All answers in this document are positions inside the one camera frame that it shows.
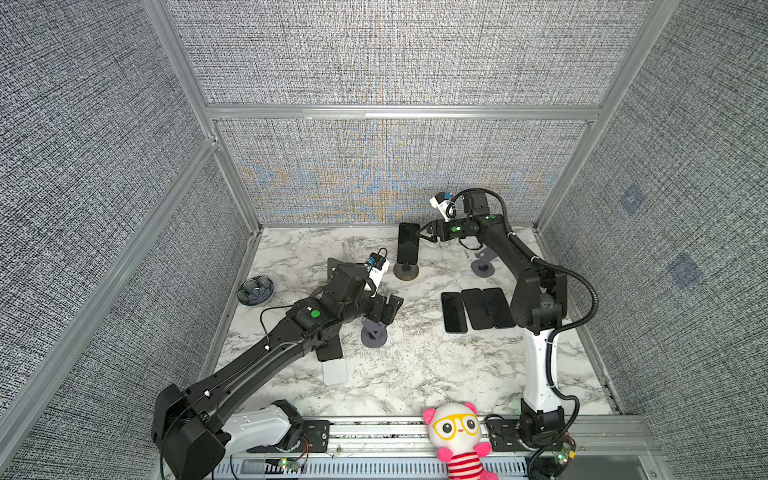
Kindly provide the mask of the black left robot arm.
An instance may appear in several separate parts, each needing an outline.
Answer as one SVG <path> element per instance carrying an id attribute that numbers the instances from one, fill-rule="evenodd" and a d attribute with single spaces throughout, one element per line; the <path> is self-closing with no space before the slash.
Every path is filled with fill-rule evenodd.
<path id="1" fill-rule="evenodd" d="M 293 447 L 303 420 L 291 403 L 273 402 L 246 427 L 236 426 L 233 414 L 309 353 L 322 362 L 342 358 L 338 334 L 343 325 L 357 318 L 390 324 L 403 300 L 379 292 L 389 268 L 389 261 L 376 253 L 363 263 L 329 260 L 327 282 L 291 304 L 257 344 L 186 388 L 170 384 L 161 390 L 152 422 L 161 472 L 177 479 L 204 479 L 225 457 L 246 449 L 247 437 L 257 446 Z"/>

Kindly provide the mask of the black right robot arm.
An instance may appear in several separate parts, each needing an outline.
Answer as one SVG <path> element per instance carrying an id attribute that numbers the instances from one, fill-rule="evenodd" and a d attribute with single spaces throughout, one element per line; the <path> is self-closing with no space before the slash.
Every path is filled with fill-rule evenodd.
<path id="1" fill-rule="evenodd" d="M 566 415 L 557 388 L 556 332 L 567 314 L 567 275 L 540 263 L 510 227 L 507 209 L 491 211 L 488 197 L 474 188 L 453 196 L 440 191 L 430 206 L 441 216 L 424 225 L 420 237 L 432 243 L 476 238 L 497 255 L 513 274 L 511 301 L 501 311 L 523 330 L 526 385 L 521 401 L 518 435 L 529 449 L 549 448 L 566 430 Z"/>

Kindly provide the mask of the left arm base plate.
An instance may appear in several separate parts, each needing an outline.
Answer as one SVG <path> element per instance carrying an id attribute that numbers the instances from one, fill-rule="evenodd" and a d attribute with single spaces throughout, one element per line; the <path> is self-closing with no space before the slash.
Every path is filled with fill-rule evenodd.
<path id="1" fill-rule="evenodd" d="M 286 437 L 276 446 L 264 447 L 268 453 L 289 453 L 298 455 L 304 451 L 309 453 L 326 453 L 330 440 L 328 420 L 305 420 L 301 427 L 291 427 Z"/>

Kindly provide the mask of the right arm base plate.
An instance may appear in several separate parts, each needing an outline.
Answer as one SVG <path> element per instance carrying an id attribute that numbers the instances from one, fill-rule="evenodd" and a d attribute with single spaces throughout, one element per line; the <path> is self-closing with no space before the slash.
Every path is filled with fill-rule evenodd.
<path id="1" fill-rule="evenodd" d="M 536 444 L 526 444 L 520 437 L 517 417 L 507 418 L 491 414 L 483 422 L 494 452 L 535 452 L 542 445 L 546 446 L 547 452 L 576 450 L 576 441 L 571 436 L 563 435 L 554 441 L 554 432 L 545 432 Z"/>

